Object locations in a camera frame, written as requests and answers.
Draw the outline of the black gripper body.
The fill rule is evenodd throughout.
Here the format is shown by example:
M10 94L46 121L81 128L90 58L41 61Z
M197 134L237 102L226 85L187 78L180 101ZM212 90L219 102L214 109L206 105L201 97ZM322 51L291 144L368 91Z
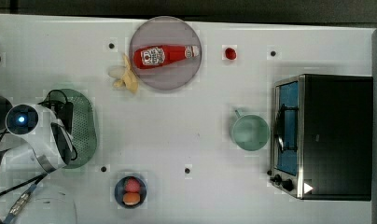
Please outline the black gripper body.
M73 104L70 102L58 105L56 107L57 118L63 123L64 128L71 133L73 123Z

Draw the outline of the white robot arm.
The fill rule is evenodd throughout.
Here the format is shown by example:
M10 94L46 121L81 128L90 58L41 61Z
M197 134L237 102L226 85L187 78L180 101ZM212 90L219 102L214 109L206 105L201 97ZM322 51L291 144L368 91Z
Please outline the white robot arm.
M63 122L42 105L15 105L6 115L7 133L21 143L0 151L0 198L23 189L0 224L12 224L40 181L72 160L75 147Z

